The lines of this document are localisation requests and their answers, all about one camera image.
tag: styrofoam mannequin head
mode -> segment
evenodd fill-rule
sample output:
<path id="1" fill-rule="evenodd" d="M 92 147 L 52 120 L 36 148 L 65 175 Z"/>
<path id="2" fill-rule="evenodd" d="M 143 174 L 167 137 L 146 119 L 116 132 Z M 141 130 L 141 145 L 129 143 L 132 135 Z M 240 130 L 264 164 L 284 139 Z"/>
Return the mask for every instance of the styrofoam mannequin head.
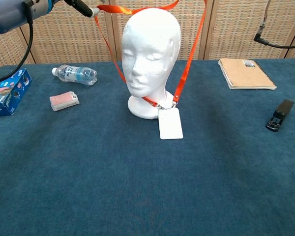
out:
<path id="1" fill-rule="evenodd" d="M 177 60 L 180 44 L 180 25 L 166 10 L 145 9 L 128 20 L 122 35 L 122 68 L 133 97 L 146 96 L 157 103 L 169 99 L 165 85 Z M 136 101 L 144 107 L 147 103 L 140 99 Z M 139 109 L 141 115 L 135 115 L 145 118 L 142 107 Z"/>

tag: orange strap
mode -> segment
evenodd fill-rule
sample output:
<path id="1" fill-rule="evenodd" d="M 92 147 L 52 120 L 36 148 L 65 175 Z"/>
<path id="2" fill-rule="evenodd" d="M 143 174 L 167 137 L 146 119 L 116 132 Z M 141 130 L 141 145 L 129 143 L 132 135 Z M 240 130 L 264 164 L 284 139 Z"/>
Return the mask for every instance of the orange strap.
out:
<path id="1" fill-rule="evenodd" d="M 167 5 L 167 6 L 163 6 L 163 7 L 157 7 L 157 8 L 160 8 L 160 9 L 163 9 L 163 10 L 170 10 L 172 9 L 173 7 L 175 7 L 177 4 L 178 4 L 179 0 L 176 0 L 175 2 L 173 2 L 172 4 L 170 5 Z M 150 8 L 150 7 L 143 7 L 143 8 L 140 8 L 140 9 L 136 9 L 136 10 L 131 10 L 131 9 L 128 9 L 128 8 L 125 8 L 125 7 L 121 7 L 121 6 L 115 6 L 115 5 L 99 5 L 97 6 L 98 9 L 100 10 L 103 10 L 103 11 L 106 11 L 106 12 L 109 12 L 109 13 L 124 13 L 124 14 L 127 14 L 127 15 L 131 15 L 131 14 L 135 14 L 139 11 L 142 11 L 144 9 L 147 9 L 147 8 Z M 189 72 L 189 69 L 190 69 L 190 65 L 191 65 L 191 60 L 192 60 L 192 57 L 193 57 L 193 54 L 195 52 L 195 49 L 196 49 L 196 45 L 198 43 L 198 39 L 199 39 L 199 35 L 200 35 L 200 32 L 201 32 L 201 29 L 202 29 L 202 26 L 203 26 L 203 22 L 204 22 L 204 18 L 205 18 L 205 15 L 206 15 L 206 7 L 205 7 L 205 10 L 203 12 L 203 15 L 202 15 L 202 18 L 201 18 L 201 21 L 200 21 L 200 25 L 199 25 L 199 29 L 198 29 L 198 32 L 197 32 L 197 36 L 195 38 L 195 42 L 192 46 L 192 49 L 191 49 L 191 52 L 190 52 L 190 55 L 189 55 L 189 58 L 188 58 L 188 61 L 187 61 L 187 65 L 185 66 L 185 69 L 183 71 L 183 74 L 181 76 L 181 79 L 180 79 L 180 82 L 177 86 L 177 89 L 176 89 L 176 92 L 175 92 L 175 95 L 174 95 L 174 99 L 173 99 L 173 102 L 175 103 L 178 103 L 179 101 L 179 98 L 180 98 L 180 95 L 182 93 L 182 90 L 183 90 L 183 87 L 185 85 L 185 82 L 186 82 L 186 79 L 187 79 L 187 76 L 188 76 L 188 72 Z M 99 25 L 99 21 L 98 21 L 98 17 L 97 15 L 95 16 L 95 22 L 107 44 L 107 47 L 109 49 L 109 52 L 110 52 L 110 55 L 111 55 L 111 58 L 118 70 L 118 73 L 119 75 L 121 76 L 122 80 L 124 82 L 126 82 L 126 79 L 124 77 L 124 74 L 122 73 L 122 71 L 120 70 L 116 60 L 113 58 L 113 53 L 112 53 L 112 49 L 111 47 L 109 46 L 109 43 L 108 41 L 106 40 L 104 34 L 103 34 L 103 31 Z M 152 106 L 154 107 L 157 107 L 159 106 L 156 102 L 153 102 L 151 101 L 150 99 L 148 99 L 147 97 L 143 97 L 143 99 L 148 102 L 149 104 L 151 104 Z"/>

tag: blue carpet surface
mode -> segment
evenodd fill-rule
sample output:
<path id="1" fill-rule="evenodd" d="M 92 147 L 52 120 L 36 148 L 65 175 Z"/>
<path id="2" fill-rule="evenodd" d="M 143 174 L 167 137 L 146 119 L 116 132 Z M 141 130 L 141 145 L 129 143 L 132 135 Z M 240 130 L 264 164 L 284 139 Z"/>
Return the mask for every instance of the blue carpet surface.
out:
<path id="1" fill-rule="evenodd" d="M 75 64 L 98 71 L 92 87 L 54 77 L 59 64 L 24 66 L 33 82 L 0 117 L 0 236 L 295 236 L 295 104 L 279 132 L 265 128 L 295 102 L 295 59 L 256 61 L 276 90 L 231 90 L 216 60 L 193 61 L 184 138 L 167 141 L 129 112 L 112 62 Z M 54 112 L 49 96 L 67 91 L 80 104 Z"/>

